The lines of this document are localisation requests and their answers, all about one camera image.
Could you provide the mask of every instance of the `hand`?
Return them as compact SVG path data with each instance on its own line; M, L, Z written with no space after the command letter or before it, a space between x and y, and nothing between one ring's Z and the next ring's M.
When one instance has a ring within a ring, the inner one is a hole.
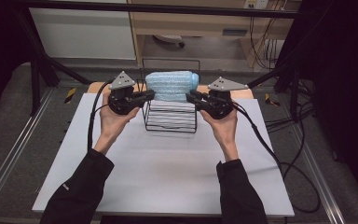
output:
M213 135L223 150L226 161L236 160L238 156L235 143L235 132L237 130L237 110L233 109L223 119L213 119L206 111L200 111L202 117L208 122L213 130Z
M103 105L108 104L108 97L109 92L103 95ZM121 132L123 132L126 124L135 118L139 109L139 107L135 107L128 115L118 115L109 106L101 108L101 135L94 149L106 155L109 148L116 142Z

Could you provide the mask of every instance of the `black wire rack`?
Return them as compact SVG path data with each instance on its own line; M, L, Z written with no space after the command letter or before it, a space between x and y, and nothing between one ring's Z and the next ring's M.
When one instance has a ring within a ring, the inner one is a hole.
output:
M198 60L172 60L172 59L145 59L145 60L162 60L162 61L187 61L196 63L200 71L200 61ZM145 81L145 63L141 69L141 78L137 79L138 90L147 90ZM197 131L197 110L192 104L148 101L144 108L145 128L147 131L158 132L178 132L178 133L195 133Z

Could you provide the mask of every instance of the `table surface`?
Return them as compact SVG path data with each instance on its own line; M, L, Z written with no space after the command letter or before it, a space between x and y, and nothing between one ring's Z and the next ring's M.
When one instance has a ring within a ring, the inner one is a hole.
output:
M88 120L95 95L83 95L34 203L34 211L44 211L55 189L70 177L86 154ZM257 100L235 100L247 110L271 146ZM215 166L224 161L224 156L211 127L199 113L197 116L196 133L148 132L140 111L106 155L115 169L106 180L97 212L134 216L219 216L220 188ZM99 124L97 116L94 142L100 134ZM293 216L279 169L244 116L239 116L236 139L241 160L263 201L266 214L269 217Z
M87 93L97 93L102 85L103 85L103 82L91 83L89 85L89 89L88 89ZM138 86L137 85L134 85L133 87L134 87L134 91L138 91ZM110 91L110 90L108 89L108 86L106 86L103 89L103 92L108 92L108 91ZM208 87L206 85L199 85L197 87L197 91L208 92L209 90L208 90ZM254 99L254 96L253 96L251 90L232 91L231 92L231 97L232 98L241 98L241 99Z

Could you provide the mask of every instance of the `black sleeve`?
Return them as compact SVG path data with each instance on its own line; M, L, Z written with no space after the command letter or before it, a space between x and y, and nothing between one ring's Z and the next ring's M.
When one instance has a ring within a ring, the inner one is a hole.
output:
M51 196L40 223L90 224L114 166L103 154L89 150L74 174Z
M219 162L216 170L223 223L267 224L263 203L249 182L241 160Z

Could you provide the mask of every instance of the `gray carpet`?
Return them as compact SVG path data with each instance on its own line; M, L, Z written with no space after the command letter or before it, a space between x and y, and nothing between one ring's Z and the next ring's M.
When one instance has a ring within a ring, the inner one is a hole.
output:
M160 57L159 55L150 55L151 57ZM93 80L105 81L111 78L120 69L95 69L95 68L77 68L84 77ZM132 69L129 74L132 78L139 76L139 70ZM202 71L201 84L209 84L219 76L247 83L253 80L256 75L249 71ZM64 81L72 80L61 75ZM258 99L263 117L265 120L283 119L286 115L281 106L265 104L265 92L270 94L271 99L278 101L277 95L268 87L272 86L274 80L271 79L264 83L262 87L254 89L255 98ZM45 115L40 120L34 130L31 139L23 150L19 161L14 167L9 179L0 193L0 217L13 218L40 218L40 214L31 211L34 199L37 196L36 190L43 184L48 173L49 166L52 164L57 150L60 147L60 141L65 136L65 130L69 127L69 121L76 111L77 104L82 92L87 90L87 86L78 87L76 94L70 104L64 104L64 98L70 87L59 87L55 91L50 101ZM14 144L22 127L29 118L31 111L31 91L29 70L23 67L17 69L12 80L7 86L8 94L4 94L0 101L0 164L5 159L11 146ZM337 204L348 223L358 223L358 185L351 175L345 163L336 162L332 159L332 152L324 138L324 133L319 127L317 117L308 117L304 120L306 141L309 144L313 155L320 165L323 174L330 186ZM270 140L273 148L281 161L290 161L298 151L298 146L290 127L282 129L276 133L270 134ZM305 173L307 168L302 161L298 160L296 165ZM291 172L286 178L290 198L298 207L311 209L316 204L316 196L310 185L305 179L296 172ZM288 219L289 223L329 223L329 219L321 208L313 214L306 214L295 210L296 216Z

